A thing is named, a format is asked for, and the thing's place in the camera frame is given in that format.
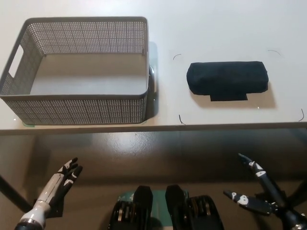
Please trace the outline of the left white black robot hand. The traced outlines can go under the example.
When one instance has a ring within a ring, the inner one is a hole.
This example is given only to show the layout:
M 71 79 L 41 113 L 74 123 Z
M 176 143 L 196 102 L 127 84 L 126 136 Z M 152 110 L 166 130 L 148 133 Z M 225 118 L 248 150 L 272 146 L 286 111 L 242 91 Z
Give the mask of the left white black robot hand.
M 45 228 L 47 218 L 62 205 L 64 197 L 83 170 L 77 161 L 77 157 L 69 160 L 52 175 L 32 209 L 21 217 L 19 225 L 38 230 Z

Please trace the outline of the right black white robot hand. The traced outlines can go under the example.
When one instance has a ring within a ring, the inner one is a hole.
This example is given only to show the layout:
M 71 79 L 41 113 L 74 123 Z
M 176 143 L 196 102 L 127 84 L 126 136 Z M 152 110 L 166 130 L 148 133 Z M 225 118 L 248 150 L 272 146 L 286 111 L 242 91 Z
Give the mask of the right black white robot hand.
M 239 153 L 240 161 L 246 166 L 252 175 L 258 180 L 263 188 L 264 194 L 269 198 L 268 200 L 261 200 L 257 197 L 240 194 L 231 190 L 224 190 L 223 194 L 230 198 L 233 202 L 237 203 L 240 207 L 257 213 L 268 216 L 276 214 L 279 216 L 294 211 L 287 200 L 285 193 L 283 193 L 277 183 L 270 178 L 264 168 L 262 168 L 256 161 Z

